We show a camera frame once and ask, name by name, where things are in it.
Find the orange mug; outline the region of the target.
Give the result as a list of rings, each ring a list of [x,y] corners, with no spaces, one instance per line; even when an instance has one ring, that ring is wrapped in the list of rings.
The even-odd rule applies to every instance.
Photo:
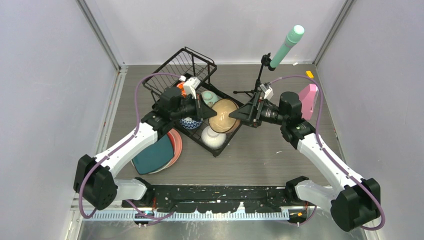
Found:
[[[178,83],[176,86],[177,86],[177,87],[181,90],[181,94],[182,94],[182,96],[183,96],[183,97],[186,97],[186,96],[187,96],[187,94],[186,94],[186,92],[185,92],[185,90],[184,90],[184,84],[183,84],[182,82],[180,82],[180,83]]]

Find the brown striped bowl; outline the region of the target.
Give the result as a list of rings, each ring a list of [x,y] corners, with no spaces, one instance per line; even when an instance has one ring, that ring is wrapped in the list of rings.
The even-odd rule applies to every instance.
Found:
[[[240,120],[229,116],[230,113],[238,109],[238,105],[231,99],[223,98],[218,100],[213,106],[217,115],[208,119],[210,128],[219,134],[229,134],[234,132],[240,125]]]

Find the red patterned bowl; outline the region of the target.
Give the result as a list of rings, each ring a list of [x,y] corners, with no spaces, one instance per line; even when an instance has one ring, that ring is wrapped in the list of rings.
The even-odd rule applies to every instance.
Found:
[[[203,124],[202,121],[194,120],[191,117],[182,118],[179,120],[180,125],[186,130],[196,130]]]

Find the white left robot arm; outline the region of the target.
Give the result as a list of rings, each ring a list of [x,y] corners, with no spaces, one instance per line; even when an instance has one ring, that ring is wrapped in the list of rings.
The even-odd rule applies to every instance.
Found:
[[[136,178],[117,179],[118,173],[136,155],[166,136],[180,119],[201,121],[216,115],[199,93],[183,97],[178,87],[167,87],[152,111],[139,119],[127,136],[95,156],[85,154],[78,160],[73,189],[78,193],[80,212],[84,212],[83,201],[96,210],[103,210],[114,201],[126,200],[148,207],[154,197],[147,182]]]

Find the light green bowl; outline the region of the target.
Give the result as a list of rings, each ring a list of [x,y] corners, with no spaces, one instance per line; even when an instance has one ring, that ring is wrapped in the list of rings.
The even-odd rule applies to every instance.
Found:
[[[217,102],[219,101],[221,98],[214,93],[213,91],[210,90],[205,90],[201,93],[202,99],[205,102],[205,104],[207,104],[210,108]]]

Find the white blue-rimmed bowl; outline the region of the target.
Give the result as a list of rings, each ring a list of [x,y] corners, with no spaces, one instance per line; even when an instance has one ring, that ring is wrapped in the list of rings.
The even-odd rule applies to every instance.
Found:
[[[226,134],[215,132],[210,128],[210,126],[207,126],[201,133],[202,142],[213,150],[221,148],[226,139]]]

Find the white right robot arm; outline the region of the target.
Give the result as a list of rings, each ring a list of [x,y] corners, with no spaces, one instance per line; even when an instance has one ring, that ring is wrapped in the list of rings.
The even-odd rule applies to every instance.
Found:
[[[296,93],[283,92],[278,105],[256,93],[229,117],[253,128],[260,122],[279,125],[283,138],[306,156],[331,185],[326,188],[305,176],[297,177],[286,183],[288,203],[299,205],[306,201],[320,207],[345,232],[378,218],[385,223],[379,183],[373,178],[364,179],[324,143],[318,131],[302,117],[302,102]]]

